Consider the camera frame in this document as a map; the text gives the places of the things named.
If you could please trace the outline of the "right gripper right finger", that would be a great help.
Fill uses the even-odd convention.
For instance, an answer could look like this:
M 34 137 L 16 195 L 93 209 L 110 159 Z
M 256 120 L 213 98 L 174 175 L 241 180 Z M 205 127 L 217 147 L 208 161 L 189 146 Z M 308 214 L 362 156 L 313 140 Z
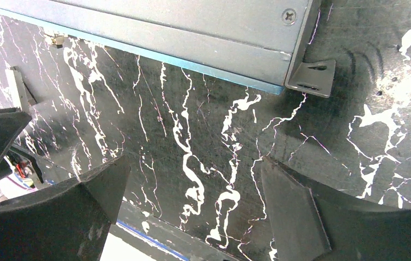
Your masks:
M 411 209 L 345 194 L 270 157 L 261 178 L 280 260 L 411 260 Z

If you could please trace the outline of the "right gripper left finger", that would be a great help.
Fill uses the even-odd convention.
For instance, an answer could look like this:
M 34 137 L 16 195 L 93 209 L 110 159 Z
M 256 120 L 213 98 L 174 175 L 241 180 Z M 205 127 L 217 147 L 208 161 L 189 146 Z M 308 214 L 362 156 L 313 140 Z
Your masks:
M 121 156 L 0 203 L 0 260 L 99 260 L 118 219 L 130 165 Z

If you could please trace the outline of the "small silver plug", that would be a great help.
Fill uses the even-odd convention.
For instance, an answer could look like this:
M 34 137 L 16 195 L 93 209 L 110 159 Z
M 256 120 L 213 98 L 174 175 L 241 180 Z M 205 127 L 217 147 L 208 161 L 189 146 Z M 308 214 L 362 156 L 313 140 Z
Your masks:
M 59 49 L 59 48 L 62 48 L 63 45 L 64 45 L 65 36 L 58 35 L 58 34 L 52 34 L 52 35 L 51 34 L 45 34 L 45 41 L 49 45 Z

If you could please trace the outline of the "large teal network switch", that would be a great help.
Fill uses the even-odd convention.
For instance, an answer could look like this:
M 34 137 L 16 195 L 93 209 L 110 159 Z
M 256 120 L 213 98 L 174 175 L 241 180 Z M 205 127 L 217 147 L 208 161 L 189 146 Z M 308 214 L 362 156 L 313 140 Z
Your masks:
M 0 1 L 0 14 L 272 94 L 327 98 L 335 60 L 303 60 L 320 4 Z

